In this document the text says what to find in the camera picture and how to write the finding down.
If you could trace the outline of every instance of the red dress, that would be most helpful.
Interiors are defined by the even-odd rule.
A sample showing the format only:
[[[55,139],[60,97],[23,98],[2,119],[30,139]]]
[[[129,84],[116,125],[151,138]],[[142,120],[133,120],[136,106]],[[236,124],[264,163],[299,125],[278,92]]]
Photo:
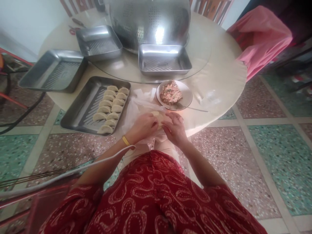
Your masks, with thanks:
[[[39,233],[266,233],[225,185],[201,189],[169,155],[152,150],[103,193],[70,191]]]

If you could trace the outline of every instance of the plastic bag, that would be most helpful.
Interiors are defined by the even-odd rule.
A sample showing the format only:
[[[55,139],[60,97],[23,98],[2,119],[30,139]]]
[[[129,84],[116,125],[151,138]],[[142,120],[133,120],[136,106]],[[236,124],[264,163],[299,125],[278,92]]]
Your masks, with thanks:
[[[129,97],[128,107],[126,110],[126,116],[124,117],[123,125],[119,127],[119,134],[122,136],[129,131],[133,126],[137,118],[145,113],[151,113],[152,111],[159,111],[166,119],[164,115],[166,108],[160,106],[155,101],[156,89],[153,88],[149,93],[143,93],[141,89],[136,89],[131,91],[134,93],[134,96]],[[153,141],[153,139],[158,141],[164,141],[167,139],[167,136],[163,129],[156,131],[151,137],[144,139],[139,142],[139,144],[147,144]]]

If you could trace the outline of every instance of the colander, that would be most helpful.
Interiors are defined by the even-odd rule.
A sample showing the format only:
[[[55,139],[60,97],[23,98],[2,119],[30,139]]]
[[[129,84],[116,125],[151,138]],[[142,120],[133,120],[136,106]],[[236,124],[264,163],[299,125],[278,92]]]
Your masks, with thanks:
[[[111,25],[123,47],[138,53],[141,44],[186,45],[188,0],[112,0]]]

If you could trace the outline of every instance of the stainless steel tray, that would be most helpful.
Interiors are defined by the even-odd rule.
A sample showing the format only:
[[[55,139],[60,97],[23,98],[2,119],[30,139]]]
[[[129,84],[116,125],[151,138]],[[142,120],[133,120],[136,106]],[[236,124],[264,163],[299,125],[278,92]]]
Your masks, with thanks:
[[[19,86],[42,92],[72,93],[87,68],[79,51],[48,50],[19,81]]]
[[[180,45],[140,45],[139,68],[143,75],[185,75],[192,68]]]
[[[81,29],[76,32],[80,51],[90,62],[114,59],[123,46],[111,26]]]
[[[114,80],[99,76],[91,77],[62,118],[61,127],[76,132],[98,136],[107,137],[111,135],[109,133],[97,134],[97,131],[102,125],[104,125],[106,120],[93,121],[93,115],[97,112],[98,104],[102,101],[103,94],[109,85],[115,85],[118,89],[126,87],[131,90],[131,84],[127,81]],[[118,127],[120,116],[114,131]]]

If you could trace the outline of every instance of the white plate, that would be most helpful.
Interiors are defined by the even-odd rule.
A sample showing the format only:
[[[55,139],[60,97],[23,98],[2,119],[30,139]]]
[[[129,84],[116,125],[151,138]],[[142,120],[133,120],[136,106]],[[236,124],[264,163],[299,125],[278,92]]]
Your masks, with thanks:
[[[182,99],[180,99],[180,101],[178,101],[179,106],[181,106],[180,108],[176,105],[168,105],[166,103],[163,103],[160,99],[160,93],[162,92],[163,90],[163,86],[166,85],[170,80],[167,80],[167,81],[164,81],[162,82],[158,87],[157,87],[157,90],[156,90],[156,97],[157,97],[157,100],[160,102],[160,104],[162,106],[164,106],[166,109],[168,110],[171,110],[171,111],[181,111],[181,110],[184,110],[185,108],[187,108],[192,100],[193,100],[193,95],[192,95],[192,91],[189,89],[189,87],[180,82],[180,81],[175,81],[177,86],[179,87],[179,90],[182,92]]]

